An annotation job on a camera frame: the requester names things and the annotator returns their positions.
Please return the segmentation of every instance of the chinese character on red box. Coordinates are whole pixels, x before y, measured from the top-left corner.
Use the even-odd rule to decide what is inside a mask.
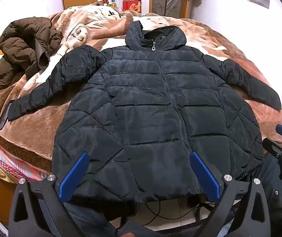
[[[137,11],[141,13],[141,0],[123,1],[122,10],[123,11]]]

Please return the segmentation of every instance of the metal screw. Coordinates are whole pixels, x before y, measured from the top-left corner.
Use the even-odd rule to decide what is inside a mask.
[[[48,175],[47,176],[48,181],[53,181],[55,179],[55,175]]]
[[[26,179],[25,178],[21,178],[21,179],[19,179],[19,181],[18,181],[20,184],[24,184],[25,182],[26,182]]]
[[[258,178],[255,178],[255,179],[254,179],[254,183],[255,183],[255,184],[260,184],[260,180],[259,180]]]
[[[230,181],[232,181],[232,177],[230,176],[230,175],[225,175],[224,176],[224,180],[226,180],[226,181],[228,181],[228,182],[230,182]]]

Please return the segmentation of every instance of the blanket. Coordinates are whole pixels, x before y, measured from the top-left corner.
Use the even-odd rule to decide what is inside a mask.
[[[222,61],[231,58],[251,75],[269,85],[256,65],[249,61],[242,51],[218,32],[195,20],[162,17],[153,13],[142,17],[135,11],[120,11],[106,6],[71,7],[49,18],[53,26],[63,33],[61,47],[55,55],[50,57],[49,66],[45,71],[40,71],[29,80],[24,75],[16,82],[13,80],[11,86],[0,90],[0,115],[9,100],[30,93],[36,86],[45,82],[62,56],[75,47],[88,44],[101,51],[109,47],[125,45],[126,30],[135,20],[141,21],[144,30],[176,25],[185,33],[186,45]],[[80,85],[71,85],[55,96],[48,106],[13,122],[7,122],[0,130],[0,145],[26,162],[51,171],[55,132],[71,99],[80,89]],[[282,136],[275,131],[277,124],[282,125],[282,110],[276,111],[251,100],[237,87],[235,90],[252,107],[259,122],[262,137],[270,137],[282,144]]]

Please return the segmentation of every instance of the jacket's left sleeve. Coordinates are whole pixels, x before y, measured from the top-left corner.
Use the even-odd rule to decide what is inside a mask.
[[[227,84],[239,86],[253,100],[263,103],[275,110],[281,110],[281,102],[277,92],[264,82],[250,75],[238,63],[231,59],[219,61],[210,55],[193,49],[197,58],[212,73],[221,77]]]
[[[13,121],[23,114],[37,109],[61,91],[68,83],[85,82],[106,62],[106,53],[82,45],[64,55],[55,66],[45,83],[36,87],[30,94],[14,100],[8,111],[8,120]]]

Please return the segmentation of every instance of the black puffer jacket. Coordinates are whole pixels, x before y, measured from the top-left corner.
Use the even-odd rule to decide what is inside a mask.
[[[273,89],[230,59],[185,46],[175,26],[142,31],[139,21],[131,23],[126,44],[72,50],[45,83],[10,107],[11,121],[44,106],[68,83],[86,83],[57,130],[52,160],[58,173],[89,153],[77,196],[148,202],[202,192],[189,164],[192,151],[235,178],[261,164],[258,122],[230,85],[280,110]]]

